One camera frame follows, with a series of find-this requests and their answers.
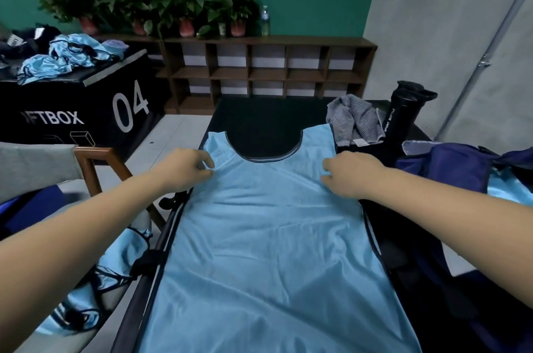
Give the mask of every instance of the brown cubby shelf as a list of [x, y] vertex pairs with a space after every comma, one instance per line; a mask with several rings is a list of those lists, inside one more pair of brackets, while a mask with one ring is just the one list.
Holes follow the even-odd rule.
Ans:
[[[133, 49], [146, 48], [149, 53], [159, 52], [163, 59], [154, 66], [156, 77], [167, 79], [171, 97], [165, 105], [167, 114], [212, 114], [221, 96], [221, 80], [248, 81], [247, 95], [253, 93], [254, 81], [283, 82], [283, 96], [292, 82], [315, 83], [315, 97], [322, 98], [324, 91], [340, 83], [347, 84], [347, 93], [362, 96], [374, 53], [377, 46], [362, 37], [320, 37], [320, 36], [268, 36], [268, 37], [220, 37], [197, 39], [195, 37], [168, 37], [157, 39], [150, 36], [135, 36], [124, 33], [97, 35], [98, 40], [117, 39]], [[196, 43], [205, 52], [205, 66], [185, 64], [183, 44]], [[245, 47], [246, 66], [228, 67], [218, 65], [217, 45], [236, 44]], [[254, 46], [277, 46], [285, 49], [283, 67], [267, 68], [252, 66]], [[294, 47], [320, 47], [317, 68], [289, 68], [289, 60]], [[331, 69], [332, 49], [350, 47], [353, 56], [351, 69]], [[190, 79], [206, 79], [210, 82], [210, 94], [191, 94]]]

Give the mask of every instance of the forearm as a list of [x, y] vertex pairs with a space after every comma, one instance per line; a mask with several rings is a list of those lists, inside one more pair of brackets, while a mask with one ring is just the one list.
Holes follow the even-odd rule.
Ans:
[[164, 193], [154, 175], [133, 176], [2, 241], [0, 345], [15, 348], [29, 336], [135, 216]]
[[372, 195], [533, 307], [533, 208], [396, 169]]

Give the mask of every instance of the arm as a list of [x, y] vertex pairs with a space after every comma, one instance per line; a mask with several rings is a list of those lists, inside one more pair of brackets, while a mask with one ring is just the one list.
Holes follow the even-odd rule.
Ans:
[[533, 208], [386, 168], [368, 154], [343, 152], [323, 166], [333, 193], [404, 215], [533, 307]]
[[208, 179], [202, 161], [214, 168], [207, 152], [176, 149], [152, 171], [0, 242], [2, 351], [15, 350], [152, 201]]

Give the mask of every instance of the gray striped towel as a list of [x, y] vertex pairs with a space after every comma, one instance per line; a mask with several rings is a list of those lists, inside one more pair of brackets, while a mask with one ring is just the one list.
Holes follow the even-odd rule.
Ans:
[[375, 144], [385, 137], [382, 128], [385, 114], [369, 102], [348, 94], [328, 104], [326, 123], [333, 127], [335, 142], [339, 147], [349, 146], [354, 140], [357, 143], [359, 139], [367, 144]]

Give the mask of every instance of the gray concrete wall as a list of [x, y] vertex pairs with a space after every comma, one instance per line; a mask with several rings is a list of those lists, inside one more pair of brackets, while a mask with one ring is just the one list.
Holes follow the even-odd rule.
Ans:
[[363, 97], [389, 98], [397, 80], [422, 83], [439, 97], [416, 123], [434, 136], [512, 2], [372, 0], [364, 36], [379, 47]]
[[445, 141], [494, 152], [533, 146], [533, 0], [526, 0], [472, 88]]

